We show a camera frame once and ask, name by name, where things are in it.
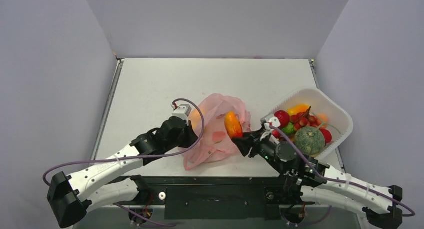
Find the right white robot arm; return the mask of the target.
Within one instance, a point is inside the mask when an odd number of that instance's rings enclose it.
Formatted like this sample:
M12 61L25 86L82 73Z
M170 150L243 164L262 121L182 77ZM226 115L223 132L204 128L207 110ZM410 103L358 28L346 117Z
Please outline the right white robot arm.
M278 141L265 129L228 135L244 157L260 156L278 172L284 182L282 198L289 204L311 202L344 208L380 229L397 229L403 223L401 187L359 180L304 155L291 140Z

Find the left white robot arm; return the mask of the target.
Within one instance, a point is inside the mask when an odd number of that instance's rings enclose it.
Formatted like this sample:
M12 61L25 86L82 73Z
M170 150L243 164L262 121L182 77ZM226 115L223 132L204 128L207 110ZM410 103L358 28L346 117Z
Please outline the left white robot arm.
M176 116L164 121L161 127L141 134L123 149L103 160L90 160L90 167L65 174L56 173L48 185L47 201L61 229L81 221L94 205L89 199L97 190L134 169L166 157L169 151L182 148L183 152L193 149L204 135L202 127L196 134L191 121Z

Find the pink plastic bag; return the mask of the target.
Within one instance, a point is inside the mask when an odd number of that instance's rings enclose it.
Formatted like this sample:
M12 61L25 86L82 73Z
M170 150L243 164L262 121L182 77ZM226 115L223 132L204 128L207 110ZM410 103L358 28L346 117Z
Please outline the pink plastic bag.
M237 97L214 93L198 106L204 116L205 129L200 142L183 154L183 166L190 171L205 163L222 161L240 151L225 128L225 117L233 112L244 132L251 131L251 113Z

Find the orange fake mango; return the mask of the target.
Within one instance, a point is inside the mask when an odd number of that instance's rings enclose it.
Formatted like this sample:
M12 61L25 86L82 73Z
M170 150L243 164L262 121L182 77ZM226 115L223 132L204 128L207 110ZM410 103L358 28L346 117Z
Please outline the orange fake mango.
M233 111L226 114L224 126L230 139L243 137L242 125Z

